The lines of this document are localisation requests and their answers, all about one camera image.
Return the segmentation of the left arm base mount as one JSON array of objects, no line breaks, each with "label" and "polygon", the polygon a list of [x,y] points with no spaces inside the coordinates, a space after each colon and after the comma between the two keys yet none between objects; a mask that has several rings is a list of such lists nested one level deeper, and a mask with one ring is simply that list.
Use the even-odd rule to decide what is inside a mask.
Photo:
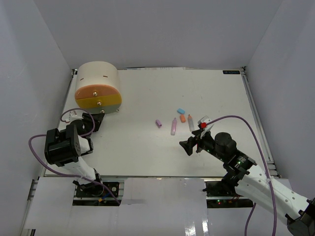
[{"label": "left arm base mount", "polygon": [[117,181],[105,181],[103,184],[109,188],[112,194],[118,199],[116,201],[109,191],[101,186],[96,187],[96,191],[92,193],[76,186],[72,201],[73,206],[86,207],[117,207],[122,201],[121,184]]}]

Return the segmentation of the orange top drawer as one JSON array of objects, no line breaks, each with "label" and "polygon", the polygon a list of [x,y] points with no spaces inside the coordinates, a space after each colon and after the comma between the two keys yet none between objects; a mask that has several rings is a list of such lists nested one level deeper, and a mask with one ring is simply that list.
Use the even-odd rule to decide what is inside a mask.
[{"label": "orange top drawer", "polygon": [[75,99],[86,99],[94,96],[107,96],[114,94],[119,94],[119,91],[112,86],[102,84],[88,85],[76,90]]}]

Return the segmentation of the yellow drawer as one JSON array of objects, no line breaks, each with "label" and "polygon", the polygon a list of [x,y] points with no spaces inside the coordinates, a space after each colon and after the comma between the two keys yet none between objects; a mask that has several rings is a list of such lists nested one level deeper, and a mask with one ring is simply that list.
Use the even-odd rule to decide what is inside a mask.
[{"label": "yellow drawer", "polygon": [[77,105],[82,109],[91,109],[101,106],[119,105],[122,103],[122,97],[118,94],[93,96],[90,98],[75,99]]}]

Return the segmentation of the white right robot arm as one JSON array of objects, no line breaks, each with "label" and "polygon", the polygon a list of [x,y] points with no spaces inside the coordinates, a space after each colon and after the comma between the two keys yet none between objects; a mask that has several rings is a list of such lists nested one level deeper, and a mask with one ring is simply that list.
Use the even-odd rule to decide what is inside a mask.
[{"label": "white right robot arm", "polygon": [[222,189],[228,196],[246,197],[273,214],[273,231],[282,222],[294,236],[315,234],[315,201],[301,196],[269,176],[256,162],[237,149],[230,134],[221,132],[215,137],[209,131],[195,130],[186,141],[181,141],[187,155],[206,151],[223,162],[227,173]]}]

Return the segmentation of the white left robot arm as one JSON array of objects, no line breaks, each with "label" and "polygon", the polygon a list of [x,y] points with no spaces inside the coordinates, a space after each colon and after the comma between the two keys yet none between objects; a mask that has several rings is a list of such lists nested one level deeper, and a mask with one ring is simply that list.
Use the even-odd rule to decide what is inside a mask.
[{"label": "white left robot arm", "polygon": [[93,196],[103,193],[104,184],[99,173],[83,160],[83,156],[93,152],[91,135],[99,130],[103,118],[102,113],[77,115],[70,112],[69,118],[65,120],[65,129],[48,130],[45,140],[46,161],[50,165],[70,171],[73,175],[91,179],[87,190]]}]

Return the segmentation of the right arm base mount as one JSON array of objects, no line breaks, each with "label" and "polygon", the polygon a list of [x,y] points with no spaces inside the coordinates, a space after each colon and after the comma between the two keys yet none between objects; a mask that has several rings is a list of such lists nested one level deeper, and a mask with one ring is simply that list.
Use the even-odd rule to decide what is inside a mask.
[{"label": "right arm base mount", "polygon": [[253,207],[250,199],[236,194],[234,190],[227,190],[221,181],[206,181],[203,192],[206,193],[208,209]]}]

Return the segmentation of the light blue highlighter cap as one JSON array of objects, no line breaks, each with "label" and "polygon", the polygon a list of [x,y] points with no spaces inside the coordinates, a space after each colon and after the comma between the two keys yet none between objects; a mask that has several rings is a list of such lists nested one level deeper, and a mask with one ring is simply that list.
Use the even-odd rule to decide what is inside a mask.
[{"label": "light blue highlighter cap", "polygon": [[185,111],[184,111],[183,109],[181,109],[181,108],[178,108],[178,109],[177,109],[177,112],[178,112],[179,114],[182,114],[182,115],[185,114]]}]

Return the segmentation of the grey-green bottom drawer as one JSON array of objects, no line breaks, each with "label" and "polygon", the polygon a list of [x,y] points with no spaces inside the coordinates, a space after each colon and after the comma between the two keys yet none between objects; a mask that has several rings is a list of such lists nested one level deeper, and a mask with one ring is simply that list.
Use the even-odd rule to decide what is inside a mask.
[{"label": "grey-green bottom drawer", "polygon": [[106,106],[97,105],[96,107],[88,109],[88,111],[91,114],[100,114],[100,113],[110,114],[110,113],[116,112],[120,108],[120,106],[121,106],[121,103],[115,104],[115,105],[106,105]]}]

